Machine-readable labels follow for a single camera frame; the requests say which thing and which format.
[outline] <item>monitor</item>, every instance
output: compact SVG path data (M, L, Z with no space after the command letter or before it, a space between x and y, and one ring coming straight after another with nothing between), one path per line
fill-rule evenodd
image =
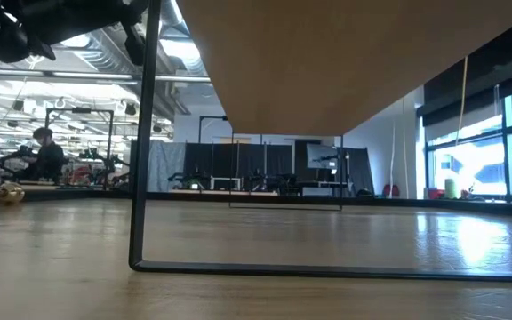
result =
M308 168L329 169L336 172L339 163L339 150L337 147L329 147L308 143Z

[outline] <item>yellow object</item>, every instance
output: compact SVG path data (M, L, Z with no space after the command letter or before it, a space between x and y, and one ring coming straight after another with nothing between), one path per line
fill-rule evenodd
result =
M5 182L0 186L0 204L18 204L23 197L25 197L25 190L18 183Z

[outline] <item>black frame structure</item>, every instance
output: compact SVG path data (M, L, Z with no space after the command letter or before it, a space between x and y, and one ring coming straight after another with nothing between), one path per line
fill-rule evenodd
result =
M203 138L203 120L205 119L220 119L222 121L228 121L227 116L200 116L199 117L199 138L197 143L201 143Z
M232 131L232 138L230 142L234 144L235 141L235 132ZM232 186L232 179L234 174L234 148L230 149L230 181L229 186ZM339 197L336 202L331 201L328 204L322 204L322 205L337 205L338 208L336 211L343 211L343 136L340 136L340 147L339 147ZM246 206L246 205L240 205L240 206L234 206L236 196L232 195L232 188L228 188L228 208L230 209L261 209L261 210L299 210L299 211L326 211L326 212L332 212L335 211L333 208L322 208L322 207L274 207L274 206Z
M244 276L320 276L386 279L425 279L457 281L512 282L512 273L485 273L472 270L444 271L414 268L345 268L319 266L287 266L266 264L181 263L147 261L143 259L144 224L147 200L148 152L155 80L180 81L178 76L156 76L156 49L161 2L149 0L146 56L142 80L141 112L138 130L136 177L132 192L132 221L130 229L129 265L144 272L219 274ZM208 82L208 79L190 78L182 82Z
M51 124L51 113L52 112L72 112L73 114L90 114L92 112L103 112L110 115L110 121L108 123L108 149L106 151L106 158L110 158L112 153L112 132L114 131L114 110L92 110L89 108L48 108L46 109L46 116L44 117L44 127L48 128ZM108 189L108 179L104 179L104 190Z

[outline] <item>black backdrop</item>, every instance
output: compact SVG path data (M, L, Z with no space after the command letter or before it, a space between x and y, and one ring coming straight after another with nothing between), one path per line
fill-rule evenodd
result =
M266 146L267 175L292 173L292 146Z
M298 181L316 179L316 169L307 168L307 144L319 143L319 140L296 141L295 174ZM348 162L343 165L343 174L353 182L353 195L360 189L373 192L371 166L367 149L344 148ZM188 143L185 155L184 173L195 172L198 166L201 172L213 177L230 177L231 160L234 177L242 178L260 169L264 173L264 161L267 161L267 176L292 173L292 146L253 145L253 144L198 144Z
M343 165L343 174L353 182L353 196L360 189L367 189L374 193L372 184L371 163L369 161L369 153L366 148L344 148L343 153L348 154L347 161Z

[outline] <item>hanging rope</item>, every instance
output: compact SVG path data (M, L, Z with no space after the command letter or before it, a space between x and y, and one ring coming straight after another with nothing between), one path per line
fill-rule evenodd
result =
M408 156L406 155L406 121L404 115L406 114L406 106L404 98L402 98L402 141L404 143L404 176L406 177L406 199L410 199L410 190L408 188Z
M460 140L461 123L463 122L463 111L466 107L466 85L468 83L468 56L463 63L463 83L461 84L461 111L460 111L460 124L458 125L458 132L455 136L455 146L458 146Z
M390 191L388 192L388 198L392 199L392 191L394 189L394 177L393 169L395 167L395 144L396 144L396 118L392 119L392 156L390 157Z

